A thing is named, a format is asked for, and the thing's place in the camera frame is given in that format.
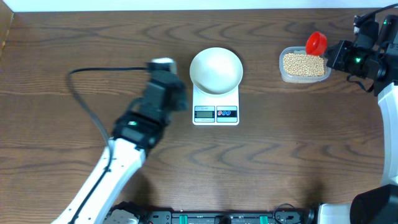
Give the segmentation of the red plastic measuring scoop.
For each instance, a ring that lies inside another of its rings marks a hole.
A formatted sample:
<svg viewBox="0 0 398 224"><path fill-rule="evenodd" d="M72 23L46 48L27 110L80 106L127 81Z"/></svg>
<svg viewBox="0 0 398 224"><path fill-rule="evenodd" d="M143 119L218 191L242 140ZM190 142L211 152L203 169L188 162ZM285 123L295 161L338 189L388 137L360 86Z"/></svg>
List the red plastic measuring scoop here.
<svg viewBox="0 0 398 224"><path fill-rule="evenodd" d="M328 47L327 37L321 32L314 32L307 40L305 51L307 55L323 55Z"/></svg>

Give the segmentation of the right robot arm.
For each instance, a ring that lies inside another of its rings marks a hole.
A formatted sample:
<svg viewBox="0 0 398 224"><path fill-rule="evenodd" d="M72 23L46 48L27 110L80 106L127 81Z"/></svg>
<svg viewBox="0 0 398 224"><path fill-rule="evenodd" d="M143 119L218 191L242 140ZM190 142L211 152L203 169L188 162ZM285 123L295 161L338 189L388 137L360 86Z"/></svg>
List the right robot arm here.
<svg viewBox="0 0 398 224"><path fill-rule="evenodd" d="M341 40L324 55L328 68L347 80L370 80L366 89L380 112L383 162L379 186L357 194L347 204L323 203L317 223L397 223L397 16L382 22L373 13L355 16L354 40Z"/></svg>

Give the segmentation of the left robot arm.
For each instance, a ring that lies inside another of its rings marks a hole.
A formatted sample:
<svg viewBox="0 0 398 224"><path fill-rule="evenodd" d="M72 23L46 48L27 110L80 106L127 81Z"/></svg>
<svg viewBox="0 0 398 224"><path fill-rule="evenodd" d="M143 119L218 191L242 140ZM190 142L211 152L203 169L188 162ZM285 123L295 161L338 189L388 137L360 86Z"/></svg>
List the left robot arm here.
<svg viewBox="0 0 398 224"><path fill-rule="evenodd" d="M72 74L67 75L74 99L89 114L106 146L101 159L55 223L102 223L127 181L161 141L171 114L187 109L185 84L175 68L161 65L146 70L150 79L143 97L131 102L116 120L111 134L76 91Z"/></svg>

